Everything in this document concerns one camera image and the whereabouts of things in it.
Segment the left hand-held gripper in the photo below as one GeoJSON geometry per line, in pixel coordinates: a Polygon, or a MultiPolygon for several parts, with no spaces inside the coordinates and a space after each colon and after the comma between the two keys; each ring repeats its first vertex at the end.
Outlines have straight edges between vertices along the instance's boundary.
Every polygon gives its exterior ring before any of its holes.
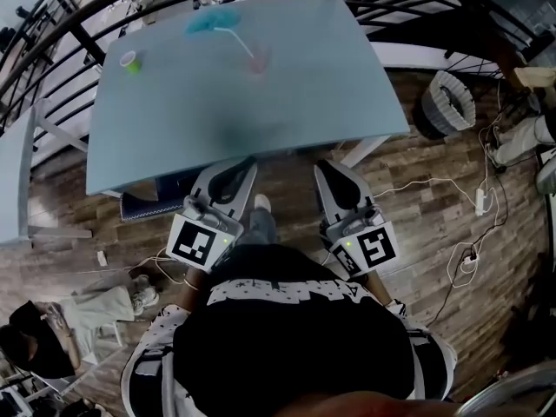
{"type": "Polygon", "coordinates": [[[174,216],[166,255],[210,273],[243,232],[240,224],[257,173],[254,157],[234,158],[205,168],[184,210],[174,216]]]}

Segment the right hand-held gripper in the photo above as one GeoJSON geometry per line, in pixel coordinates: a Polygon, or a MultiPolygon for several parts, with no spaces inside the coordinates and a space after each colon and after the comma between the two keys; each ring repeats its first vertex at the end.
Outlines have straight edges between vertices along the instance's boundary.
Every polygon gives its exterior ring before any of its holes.
{"type": "Polygon", "coordinates": [[[332,268],[337,277],[360,277],[399,260],[393,224],[371,205],[373,196],[360,175],[339,162],[319,160],[314,180],[321,210],[333,224],[324,228],[324,238],[339,263],[332,268]]]}

